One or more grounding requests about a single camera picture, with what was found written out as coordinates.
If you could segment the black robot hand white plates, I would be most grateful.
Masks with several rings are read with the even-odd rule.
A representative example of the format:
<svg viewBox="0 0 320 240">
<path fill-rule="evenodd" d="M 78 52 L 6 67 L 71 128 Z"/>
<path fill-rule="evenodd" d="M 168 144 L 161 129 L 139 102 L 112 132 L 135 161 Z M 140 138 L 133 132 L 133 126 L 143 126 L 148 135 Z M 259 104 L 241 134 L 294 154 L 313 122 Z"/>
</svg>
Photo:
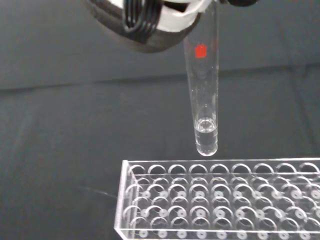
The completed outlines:
<svg viewBox="0 0 320 240">
<path fill-rule="evenodd" d="M 246 8 L 255 0 L 85 0 L 90 15 L 117 42 L 141 53 L 182 41 L 203 49 L 217 38 L 218 6 Z"/>
</svg>

